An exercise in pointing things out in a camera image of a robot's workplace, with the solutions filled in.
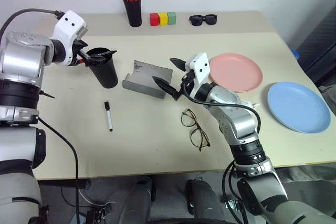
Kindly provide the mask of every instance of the marker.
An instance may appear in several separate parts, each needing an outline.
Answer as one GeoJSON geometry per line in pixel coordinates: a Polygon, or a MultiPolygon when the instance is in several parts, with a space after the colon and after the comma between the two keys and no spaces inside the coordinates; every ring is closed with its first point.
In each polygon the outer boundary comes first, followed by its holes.
{"type": "Polygon", "coordinates": [[[105,109],[106,109],[106,116],[107,116],[107,122],[109,124],[109,130],[113,131],[112,117],[111,117],[111,112],[110,112],[110,103],[109,103],[109,101],[105,101],[104,105],[105,105],[105,109]]]}

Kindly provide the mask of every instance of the red block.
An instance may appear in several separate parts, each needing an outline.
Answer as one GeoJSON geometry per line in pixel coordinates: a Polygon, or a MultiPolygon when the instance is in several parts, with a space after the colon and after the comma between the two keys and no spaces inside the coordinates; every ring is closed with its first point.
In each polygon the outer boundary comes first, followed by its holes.
{"type": "Polygon", "coordinates": [[[160,22],[159,15],[157,13],[150,13],[149,19],[151,21],[151,26],[158,26],[160,22]]]}

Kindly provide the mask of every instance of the table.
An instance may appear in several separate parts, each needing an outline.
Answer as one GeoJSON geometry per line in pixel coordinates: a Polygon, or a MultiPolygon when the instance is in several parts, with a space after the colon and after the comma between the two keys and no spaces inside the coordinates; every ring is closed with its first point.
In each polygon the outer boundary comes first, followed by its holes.
{"type": "MultiPolygon", "coordinates": [[[[90,48],[107,47],[113,56],[119,83],[104,89],[85,66],[45,68],[43,90],[55,99],[40,97],[40,116],[76,148],[79,177],[223,170],[233,159],[217,121],[201,105],[181,97],[164,100],[126,90],[122,80],[133,72],[134,60],[173,69],[171,85],[179,87],[184,73],[169,61],[187,60],[199,52],[209,59],[224,53],[242,54],[255,61],[264,79],[239,96],[252,103],[261,117],[260,141],[276,167],[334,162],[336,120],[319,134],[303,134],[283,126],[267,107],[267,91],[276,82],[294,81],[318,89],[301,70],[289,48],[258,12],[219,13],[215,26],[193,27],[189,13],[177,13],[177,24],[150,27],[148,15],[139,28],[128,26],[125,15],[83,15],[90,29],[82,39],[90,48]],[[109,132],[103,102],[109,100],[114,129],[109,132]],[[189,139],[190,129],[180,122],[186,108],[195,112],[211,147],[202,152],[189,139]]],[[[39,33],[50,35],[54,20],[41,21],[39,33]]],[[[74,178],[75,161],[69,147],[50,130],[47,156],[34,170],[38,179],[74,178]]]]}

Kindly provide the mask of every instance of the black pen holder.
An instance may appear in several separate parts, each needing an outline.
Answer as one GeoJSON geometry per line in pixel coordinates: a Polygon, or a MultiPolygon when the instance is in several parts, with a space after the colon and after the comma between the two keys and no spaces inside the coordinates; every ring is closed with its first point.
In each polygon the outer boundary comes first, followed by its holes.
{"type": "Polygon", "coordinates": [[[124,5],[126,8],[128,21],[130,26],[132,27],[139,27],[142,24],[141,20],[141,0],[137,1],[124,1],[124,5]]]}
{"type": "MultiPolygon", "coordinates": [[[[89,50],[88,55],[101,54],[107,52],[109,49],[103,47],[97,47],[89,50]]],[[[105,60],[97,65],[89,66],[91,71],[97,77],[100,84],[107,89],[113,88],[118,84],[118,77],[116,69],[114,68],[112,53],[103,55],[105,60]]]]}

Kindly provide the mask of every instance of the eyeglasses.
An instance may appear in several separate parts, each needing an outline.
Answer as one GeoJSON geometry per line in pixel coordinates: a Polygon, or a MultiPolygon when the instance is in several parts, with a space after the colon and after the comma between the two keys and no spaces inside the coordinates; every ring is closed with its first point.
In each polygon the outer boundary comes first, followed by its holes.
{"type": "Polygon", "coordinates": [[[190,133],[190,141],[199,149],[199,151],[202,151],[203,147],[210,147],[209,138],[198,124],[194,112],[190,109],[182,112],[181,123],[186,127],[196,126],[190,133]]]}
{"type": "Polygon", "coordinates": [[[205,16],[202,15],[193,15],[189,17],[191,24],[193,26],[200,26],[203,21],[205,21],[208,25],[215,25],[217,23],[217,15],[216,14],[208,14],[205,16]]]}

